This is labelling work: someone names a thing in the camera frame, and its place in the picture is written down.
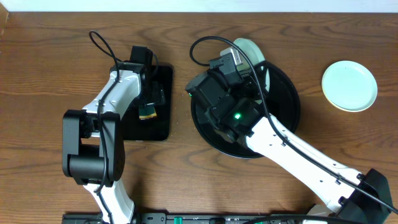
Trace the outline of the green yellow sponge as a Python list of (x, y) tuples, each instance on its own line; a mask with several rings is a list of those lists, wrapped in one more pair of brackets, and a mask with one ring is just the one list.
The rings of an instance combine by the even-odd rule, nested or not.
[(157, 117), (157, 113), (154, 105), (146, 105), (139, 107), (139, 119), (145, 120), (145, 119), (152, 119), (155, 117)]

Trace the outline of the yellow plate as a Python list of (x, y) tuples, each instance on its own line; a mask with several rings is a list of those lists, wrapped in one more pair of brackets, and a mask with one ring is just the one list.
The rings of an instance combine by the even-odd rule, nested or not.
[(330, 98), (329, 98), (329, 95), (326, 93), (325, 90), (322, 90), (322, 91), (323, 91), (323, 94), (324, 94), (326, 100), (327, 100), (333, 107), (335, 107), (335, 108), (337, 108), (337, 109), (339, 109), (339, 110), (341, 110), (341, 111), (350, 112), (350, 113), (358, 113), (358, 112), (361, 112), (361, 111), (364, 111), (364, 110), (370, 108), (370, 107), (374, 104), (374, 102), (376, 101), (376, 98), (377, 98), (376, 96), (375, 96), (375, 97), (372, 96), (372, 97), (370, 97), (368, 100), (366, 100), (363, 104), (361, 104), (360, 107), (357, 107), (357, 108), (353, 108), (352, 106), (349, 107), (349, 108), (344, 108), (344, 107), (341, 107), (341, 106), (339, 106), (338, 104), (332, 102), (332, 101), (330, 100)]

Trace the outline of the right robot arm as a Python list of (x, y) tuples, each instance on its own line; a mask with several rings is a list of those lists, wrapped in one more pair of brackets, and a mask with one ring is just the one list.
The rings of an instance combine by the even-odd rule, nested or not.
[(271, 159), (309, 187), (326, 207), (344, 220), (383, 222), (397, 209), (387, 179), (371, 169), (363, 175), (324, 155), (287, 129), (270, 113), (276, 98), (297, 127), (300, 102), (284, 72), (266, 69), (253, 75), (225, 76), (208, 70), (185, 87), (192, 116), (203, 118), (210, 134)]

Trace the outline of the light blue plate top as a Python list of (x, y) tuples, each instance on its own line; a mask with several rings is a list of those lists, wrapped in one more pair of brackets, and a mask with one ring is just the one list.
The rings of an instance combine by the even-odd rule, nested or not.
[[(249, 57), (249, 60), (252, 62), (253, 65), (257, 65), (261, 62), (266, 61), (264, 54), (253, 41), (249, 39), (238, 38), (234, 41), (234, 44), (237, 45)], [(262, 83), (265, 84), (266, 91), (269, 91), (270, 89), (269, 69), (265, 68), (265, 66), (261, 66), (260, 69), (262, 72), (266, 72), (264, 77), (265, 80), (262, 81)]]

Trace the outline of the light blue plate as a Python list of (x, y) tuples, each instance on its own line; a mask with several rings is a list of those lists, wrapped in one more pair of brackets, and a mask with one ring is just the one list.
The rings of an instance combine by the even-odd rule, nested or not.
[(360, 107), (378, 93), (373, 74), (360, 63), (349, 60), (331, 64), (322, 76), (321, 86), (332, 102), (344, 108)]
[[(249, 39), (238, 38), (234, 41), (234, 44), (237, 45), (249, 57), (249, 60), (252, 62), (253, 65), (257, 65), (261, 62), (266, 61), (264, 54), (253, 41)], [(269, 91), (270, 89), (269, 69), (265, 68), (265, 66), (261, 66), (260, 69), (262, 72), (266, 72), (264, 77), (265, 80), (262, 81), (262, 83), (265, 84), (266, 91)]]

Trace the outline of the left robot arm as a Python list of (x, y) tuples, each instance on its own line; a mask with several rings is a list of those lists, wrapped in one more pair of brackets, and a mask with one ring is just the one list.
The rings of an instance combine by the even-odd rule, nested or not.
[(64, 215), (64, 223), (134, 223), (122, 181), (125, 141), (164, 141), (170, 133), (174, 73), (168, 65), (121, 62), (100, 93), (62, 121), (62, 170), (94, 197), (101, 214)]

